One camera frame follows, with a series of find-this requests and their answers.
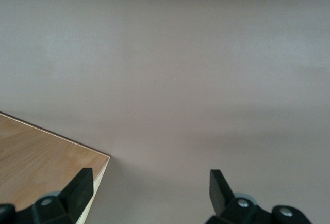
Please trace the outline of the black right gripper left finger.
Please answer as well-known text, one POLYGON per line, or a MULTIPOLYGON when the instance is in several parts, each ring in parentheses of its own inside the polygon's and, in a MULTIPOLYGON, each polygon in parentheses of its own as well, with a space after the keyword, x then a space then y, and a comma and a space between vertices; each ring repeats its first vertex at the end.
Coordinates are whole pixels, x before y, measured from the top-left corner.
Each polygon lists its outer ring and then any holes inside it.
POLYGON ((77 223, 93 194, 93 170, 83 168, 57 195, 39 198, 21 211, 1 204, 1 223, 77 223))

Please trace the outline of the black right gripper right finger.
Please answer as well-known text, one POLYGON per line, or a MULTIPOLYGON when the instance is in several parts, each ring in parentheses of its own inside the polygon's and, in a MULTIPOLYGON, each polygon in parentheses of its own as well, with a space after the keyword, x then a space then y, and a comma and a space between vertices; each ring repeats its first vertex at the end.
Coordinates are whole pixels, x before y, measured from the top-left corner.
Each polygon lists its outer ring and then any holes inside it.
POLYGON ((211 169, 209 196, 215 212, 207 223, 311 223, 300 210, 277 205, 271 212, 246 195, 235 195, 219 169, 211 169))

